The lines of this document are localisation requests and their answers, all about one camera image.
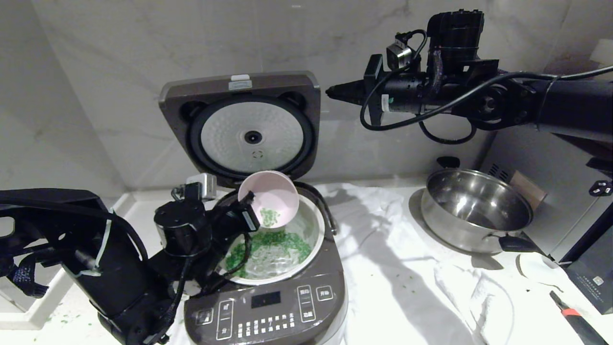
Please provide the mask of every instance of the digital display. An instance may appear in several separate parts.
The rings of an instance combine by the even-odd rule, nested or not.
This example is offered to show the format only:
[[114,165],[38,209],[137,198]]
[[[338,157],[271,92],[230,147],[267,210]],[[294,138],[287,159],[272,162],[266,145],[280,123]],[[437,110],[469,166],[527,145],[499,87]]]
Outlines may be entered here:
[[269,292],[251,297],[251,309],[281,303],[281,292]]

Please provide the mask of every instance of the stainless steel pot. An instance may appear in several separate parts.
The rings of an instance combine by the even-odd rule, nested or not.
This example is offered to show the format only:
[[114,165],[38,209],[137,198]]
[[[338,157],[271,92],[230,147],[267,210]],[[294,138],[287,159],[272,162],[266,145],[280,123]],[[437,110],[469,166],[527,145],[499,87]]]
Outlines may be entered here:
[[421,206],[432,231],[459,249],[488,254],[536,249],[514,237],[532,221],[528,201],[508,184],[479,171],[433,173]]

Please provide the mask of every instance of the scattered green vegetable bits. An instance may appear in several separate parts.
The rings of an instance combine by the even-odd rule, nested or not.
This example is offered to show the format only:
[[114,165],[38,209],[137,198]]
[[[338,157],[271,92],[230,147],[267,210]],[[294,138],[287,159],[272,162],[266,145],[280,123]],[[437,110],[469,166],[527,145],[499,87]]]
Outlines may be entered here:
[[263,207],[260,210],[260,215],[262,216],[262,226],[265,228],[270,228],[276,224],[276,220],[281,214],[275,210]]
[[[300,263],[311,254],[311,247],[305,243],[300,236],[295,233],[287,233],[285,230],[262,232],[253,235],[251,239],[251,253],[255,253],[263,246],[280,246],[287,255],[289,255],[290,249],[296,250],[299,253]],[[241,243],[235,246],[231,250],[230,255],[226,258],[227,269],[230,270],[238,266],[244,256],[245,244]],[[235,275],[246,278],[247,273],[245,267],[241,268]]]

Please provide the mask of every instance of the rice cooker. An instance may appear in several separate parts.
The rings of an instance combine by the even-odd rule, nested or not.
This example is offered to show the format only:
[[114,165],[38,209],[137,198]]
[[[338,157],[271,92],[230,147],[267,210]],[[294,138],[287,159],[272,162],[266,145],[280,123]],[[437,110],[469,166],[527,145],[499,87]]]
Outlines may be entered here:
[[[266,279],[230,278],[216,293],[185,303],[194,344],[338,344],[348,308],[334,241],[336,225],[323,197],[295,180],[313,166],[320,89],[310,72],[276,72],[182,80],[164,86],[159,105],[190,160],[234,189],[250,174],[276,170],[300,194],[286,226],[312,248],[291,270]],[[219,266],[222,274],[224,262]]]

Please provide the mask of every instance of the white label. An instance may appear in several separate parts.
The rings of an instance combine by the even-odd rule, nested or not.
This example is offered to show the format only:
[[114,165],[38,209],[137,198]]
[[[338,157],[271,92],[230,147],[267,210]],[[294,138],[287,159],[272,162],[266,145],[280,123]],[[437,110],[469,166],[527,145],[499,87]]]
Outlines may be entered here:
[[389,95],[387,93],[381,95],[381,110],[389,112]]
[[239,80],[236,82],[228,83],[228,90],[242,90],[244,88],[252,88],[253,83],[251,80]]
[[230,80],[233,82],[238,82],[241,80],[249,80],[249,74],[235,74],[230,77]]
[[596,285],[601,286],[604,284],[604,279],[600,278],[599,276],[595,276],[594,279],[592,279],[594,281],[594,283],[596,283]]

